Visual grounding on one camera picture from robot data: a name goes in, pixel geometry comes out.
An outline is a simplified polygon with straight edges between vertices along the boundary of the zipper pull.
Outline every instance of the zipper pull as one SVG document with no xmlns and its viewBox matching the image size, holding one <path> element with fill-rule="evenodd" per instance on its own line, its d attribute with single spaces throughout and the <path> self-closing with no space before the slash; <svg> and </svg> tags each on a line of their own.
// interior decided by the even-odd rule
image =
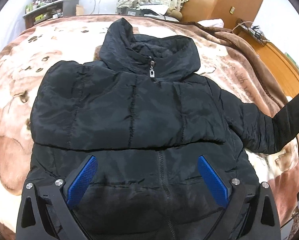
<svg viewBox="0 0 299 240">
<path fill-rule="evenodd" d="M 154 61 L 154 60 L 151 60 L 151 67 L 150 67 L 150 69 L 149 69 L 149 76 L 150 76 L 151 78 L 154 78 L 154 77 L 155 77 L 154 66 L 155 66 L 155 61 Z"/>
</svg>

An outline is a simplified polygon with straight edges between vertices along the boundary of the jacket collar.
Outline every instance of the jacket collar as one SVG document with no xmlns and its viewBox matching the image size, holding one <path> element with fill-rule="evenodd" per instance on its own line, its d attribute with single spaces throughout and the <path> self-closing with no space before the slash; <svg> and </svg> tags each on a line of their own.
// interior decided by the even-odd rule
<svg viewBox="0 0 299 240">
<path fill-rule="evenodd" d="M 199 53 L 191 38 L 133 34 L 124 18 L 113 22 L 107 30 L 99 57 L 114 71 L 147 76 L 154 60 L 155 79 L 159 81 L 181 80 L 200 68 Z"/>
</svg>

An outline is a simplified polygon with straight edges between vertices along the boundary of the jacket cuff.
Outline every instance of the jacket cuff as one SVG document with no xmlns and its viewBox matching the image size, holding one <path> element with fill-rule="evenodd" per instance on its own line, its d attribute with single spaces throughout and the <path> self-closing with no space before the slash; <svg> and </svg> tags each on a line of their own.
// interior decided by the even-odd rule
<svg viewBox="0 0 299 240">
<path fill-rule="evenodd" d="M 273 118 L 277 149 L 282 149 L 299 133 L 299 94 Z"/>
</svg>

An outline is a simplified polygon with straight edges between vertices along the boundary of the wooden cabinet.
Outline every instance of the wooden cabinet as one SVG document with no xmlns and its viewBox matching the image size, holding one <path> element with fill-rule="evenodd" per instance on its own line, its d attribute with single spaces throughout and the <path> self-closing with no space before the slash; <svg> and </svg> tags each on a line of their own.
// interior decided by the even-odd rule
<svg viewBox="0 0 299 240">
<path fill-rule="evenodd" d="M 222 19 L 224 27 L 233 29 L 237 19 L 254 21 L 263 0 L 189 0 L 181 12 L 182 21 Z"/>
<path fill-rule="evenodd" d="M 189 0 L 181 10 L 183 22 L 210 19 L 217 0 Z"/>
</svg>

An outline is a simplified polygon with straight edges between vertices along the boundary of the bed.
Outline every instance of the bed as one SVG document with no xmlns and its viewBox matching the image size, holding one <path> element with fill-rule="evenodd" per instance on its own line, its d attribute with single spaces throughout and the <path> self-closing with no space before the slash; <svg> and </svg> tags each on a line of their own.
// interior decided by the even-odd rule
<svg viewBox="0 0 299 240">
<path fill-rule="evenodd" d="M 5 239 L 15 239 L 21 190 L 33 145 L 29 116 L 44 74 L 60 60 L 85 63 L 98 59 L 108 27 L 121 17 L 50 20 L 27 29 L 0 53 L 0 233 Z M 191 37 L 200 54 L 197 73 L 243 102 L 255 103 L 263 113 L 274 116 L 287 103 L 280 85 L 252 47 L 229 30 L 197 23 L 124 18 L 134 33 Z M 299 134 L 279 153 L 266 156 L 248 152 L 248 157 L 260 182 L 271 185 L 283 225 L 296 208 L 299 191 Z"/>
</svg>

